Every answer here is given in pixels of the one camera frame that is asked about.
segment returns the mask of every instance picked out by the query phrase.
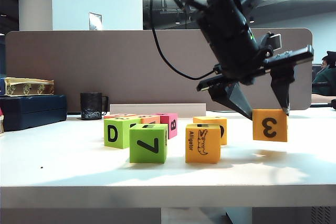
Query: dark blue box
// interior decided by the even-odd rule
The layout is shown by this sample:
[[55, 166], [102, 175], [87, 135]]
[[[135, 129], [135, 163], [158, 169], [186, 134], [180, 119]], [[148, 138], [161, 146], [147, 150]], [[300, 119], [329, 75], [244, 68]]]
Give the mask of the dark blue box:
[[0, 97], [4, 130], [18, 131], [67, 119], [65, 95]]

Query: orange cube with number 3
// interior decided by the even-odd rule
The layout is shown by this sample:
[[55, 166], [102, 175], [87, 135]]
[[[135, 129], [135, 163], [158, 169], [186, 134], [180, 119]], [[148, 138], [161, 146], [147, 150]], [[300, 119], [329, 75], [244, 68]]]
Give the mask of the orange cube with number 3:
[[253, 110], [253, 140], [287, 142], [287, 118], [283, 110]]

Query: black mug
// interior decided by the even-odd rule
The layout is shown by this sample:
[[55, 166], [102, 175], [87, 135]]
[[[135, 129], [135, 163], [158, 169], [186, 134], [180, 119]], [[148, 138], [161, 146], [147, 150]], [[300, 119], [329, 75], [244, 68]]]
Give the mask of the black mug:
[[102, 96], [101, 93], [81, 93], [80, 94], [80, 115], [82, 120], [98, 120], [102, 115], [103, 98], [105, 98], [104, 109], [106, 115], [109, 104], [109, 97]]

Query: orange block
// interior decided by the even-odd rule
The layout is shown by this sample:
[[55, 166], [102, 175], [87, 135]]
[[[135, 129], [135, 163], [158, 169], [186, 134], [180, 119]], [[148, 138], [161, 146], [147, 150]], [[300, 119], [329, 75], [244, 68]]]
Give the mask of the orange block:
[[188, 124], [185, 129], [186, 163], [218, 163], [220, 139], [218, 124]]
[[148, 123], [160, 123], [160, 116], [159, 115], [136, 115], [135, 118], [140, 118], [141, 123], [148, 124]]
[[287, 142], [287, 118], [283, 110], [253, 110], [253, 140]]
[[194, 116], [193, 123], [219, 124], [221, 145], [227, 144], [227, 119], [222, 116]]
[[105, 115], [104, 119], [106, 118], [125, 118], [129, 116], [135, 116], [136, 114], [110, 114], [110, 115]]

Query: foam cube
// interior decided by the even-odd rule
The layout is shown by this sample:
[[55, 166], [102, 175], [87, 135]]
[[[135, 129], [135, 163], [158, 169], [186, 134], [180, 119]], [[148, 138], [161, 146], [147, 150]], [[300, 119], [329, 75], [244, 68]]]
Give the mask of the foam cube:
[[164, 163], [167, 124], [137, 124], [130, 128], [130, 163]]
[[142, 124], [160, 123], [159, 115], [136, 115], [135, 117], [140, 118]]
[[110, 115], [105, 115], [104, 119], [106, 118], [127, 118], [129, 116], [135, 116], [136, 114], [110, 114]]
[[130, 146], [130, 127], [140, 123], [140, 118], [104, 119], [104, 145], [115, 148]]
[[253, 110], [253, 139], [287, 142], [287, 118], [283, 110]]
[[218, 163], [220, 139], [218, 124], [188, 124], [185, 129], [186, 163]]
[[227, 144], [227, 119], [221, 116], [194, 116], [193, 123], [212, 123], [220, 127], [221, 145]]
[[177, 113], [156, 113], [160, 116], [160, 123], [168, 124], [168, 139], [177, 135]]

